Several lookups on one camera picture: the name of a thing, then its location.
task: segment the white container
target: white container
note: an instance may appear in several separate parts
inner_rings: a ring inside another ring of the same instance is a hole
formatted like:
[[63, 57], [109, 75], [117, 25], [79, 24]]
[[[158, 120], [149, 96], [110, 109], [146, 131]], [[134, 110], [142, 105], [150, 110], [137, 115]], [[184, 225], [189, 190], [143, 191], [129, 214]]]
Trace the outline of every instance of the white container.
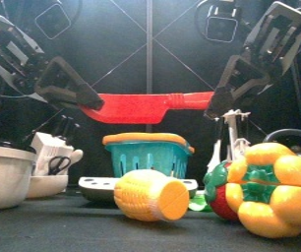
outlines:
[[26, 200], [36, 154], [0, 147], [0, 209], [16, 207]]
[[28, 199], [43, 198], [62, 193], [69, 185], [69, 175], [32, 176]]

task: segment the red plastic scoop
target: red plastic scoop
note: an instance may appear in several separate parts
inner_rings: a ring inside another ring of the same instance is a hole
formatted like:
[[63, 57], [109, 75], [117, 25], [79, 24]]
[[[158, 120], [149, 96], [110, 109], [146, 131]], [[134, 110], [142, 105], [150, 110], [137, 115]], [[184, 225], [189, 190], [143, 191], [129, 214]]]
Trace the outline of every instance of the red plastic scoop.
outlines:
[[81, 106], [95, 120], [118, 124], [161, 123], [169, 109], [206, 109], [214, 92], [190, 94], [101, 94], [102, 110]]

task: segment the red handle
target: red handle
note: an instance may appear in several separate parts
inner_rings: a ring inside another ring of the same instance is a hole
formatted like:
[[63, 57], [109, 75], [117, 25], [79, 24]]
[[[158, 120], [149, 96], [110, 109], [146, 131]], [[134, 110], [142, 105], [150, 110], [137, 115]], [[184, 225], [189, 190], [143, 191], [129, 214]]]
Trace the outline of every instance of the red handle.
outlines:
[[214, 92], [170, 94], [168, 105], [173, 109], [206, 109]]

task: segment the teal plastic basket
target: teal plastic basket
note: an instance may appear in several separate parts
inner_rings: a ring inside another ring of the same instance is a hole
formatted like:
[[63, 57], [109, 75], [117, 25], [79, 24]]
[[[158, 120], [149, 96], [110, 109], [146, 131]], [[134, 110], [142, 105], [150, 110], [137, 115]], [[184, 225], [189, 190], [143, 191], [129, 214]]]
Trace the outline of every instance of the teal plastic basket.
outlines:
[[106, 146], [113, 153], [114, 176], [123, 175], [135, 169], [155, 169], [168, 176], [186, 178], [189, 156], [186, 146], [173, 142], [126, 141]]

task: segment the yellow corn toy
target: yellow corn toy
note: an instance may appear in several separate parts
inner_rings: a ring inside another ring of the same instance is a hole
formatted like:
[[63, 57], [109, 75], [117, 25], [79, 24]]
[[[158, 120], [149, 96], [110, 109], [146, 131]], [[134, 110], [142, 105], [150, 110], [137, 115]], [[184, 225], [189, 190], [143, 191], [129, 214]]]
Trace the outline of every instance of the yellow corn toy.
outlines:
[[232, 163], [226, 198], [248, 230], [264, 237], [301, 233], [301, 157], [279, 143], [252, 146]]
[[189, 209], [189, 189], [178, 178], [153, 169], [139, 169], [127, 172], [118, 181], [114, 200], [131, 219], [177, 221]]

